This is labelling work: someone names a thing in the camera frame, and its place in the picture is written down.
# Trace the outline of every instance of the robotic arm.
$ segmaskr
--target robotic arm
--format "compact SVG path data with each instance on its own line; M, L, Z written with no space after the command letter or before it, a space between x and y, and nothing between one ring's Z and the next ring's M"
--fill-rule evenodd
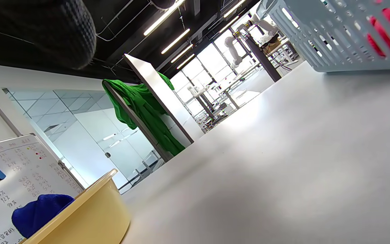
M234 37L226 37L225 38L225 46L230 50L231 56L233 57L233 61L231 66L233 68L237 68L238 65L243 61L243 58L239 56L236 48L233 45Z
M266 20L260 20L256 14L251 17L251 22L254 25L257 25L267 31L267 34L263 36L263 42L268 42L272 39L273 36L278 32L278 28L269 24ZM245 25L242 24L237 28L237 31L245 28ZM237 50L233 45L234 37L226 37L225 46L230 50L230 54L233 57L232 67L237 68L240 63L242 63L243 59L237 54Z

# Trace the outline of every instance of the blue cloth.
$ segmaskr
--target blue cloth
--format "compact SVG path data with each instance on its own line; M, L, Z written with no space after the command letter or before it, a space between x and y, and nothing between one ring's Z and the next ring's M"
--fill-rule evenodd
M11 221L23 237L30 238L73 201L67 195L40 195L37 201L16 209Z

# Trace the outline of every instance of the ceiling light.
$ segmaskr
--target ceiling light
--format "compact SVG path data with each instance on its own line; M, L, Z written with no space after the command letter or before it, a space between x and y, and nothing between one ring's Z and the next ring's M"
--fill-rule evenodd
M112 134L112 135L110 135L110 136L107 136L107 137L103 138L103 140L106 141L107 139L110 139L110 138L112 138L112 137L114 137L114 136L116 136L116 134Z
M237 15L232 21L230 21L226 26L224 26L220 31L219 33L222 33L224 30L228 29L228 27L230 25L232 25L234 23L234 21L236 21L237 19L239 18L239 16Z
M183 50L180 54L177 55L171 62L175 62L177 59L179 59L183 54L185 54L187 51L189 51L190 48L192 48L194 45L189 45L185 50Z
M166 20L172 12L174 12L185 0L178 0L177 3L172 5L152 26L150 26L145 32L144 36L152 33L164 20Z
M229 15L231 15L234 12L234 10L236 10L244 1L246 0L241 0L240 2L238 2L232 9L230 9L226 14L224 14L223 17L226 18Z
M121 142L121 140L114 142L112 145L109 146L109 148L111 148L111 147L117 145L117 144L120 143L120 142Z
M192 54L191 56L189 56L187 60L183 61L183 62L177 67L177 69L180 69L185 63L187 63L189 60L191 60L191 58L193 58L194 56L195 56L195 54Z
M175 39L169 46L167 46L167 48L165 48L165 49L162 51L162 54L166 53L170 48L172 48L172 46L174 46L174 45L175 45L181 38L183 38L189 31L190 31L190 29L185 30L179 37L177 37L177 39Z

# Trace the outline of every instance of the workbench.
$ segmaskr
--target workbench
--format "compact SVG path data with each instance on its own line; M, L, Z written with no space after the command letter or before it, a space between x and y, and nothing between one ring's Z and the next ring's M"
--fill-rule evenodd
M390 71L304 62L122 198L124 244L390 244Z

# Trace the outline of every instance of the green cloth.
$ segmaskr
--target green cloth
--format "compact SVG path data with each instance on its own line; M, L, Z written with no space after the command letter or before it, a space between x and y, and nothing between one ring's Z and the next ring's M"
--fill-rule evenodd
M121 80L110 79L104 79L103 81L108 82L116 90L124 102L145 123L164 150L169 151L174 156L184 150L185 147L172 136L167 125L159 117L161 114L166 114L164 108L144 84L126 85ZM124 111L105 85L103 85L103 88L113 103L117 119L127 124L129 128L135 129L137 127L135 122Z
M164 80L164 82L169 86L169 88L173 91L175 90L174 86L172 85L171 81L163 74L159 73L160 77Z

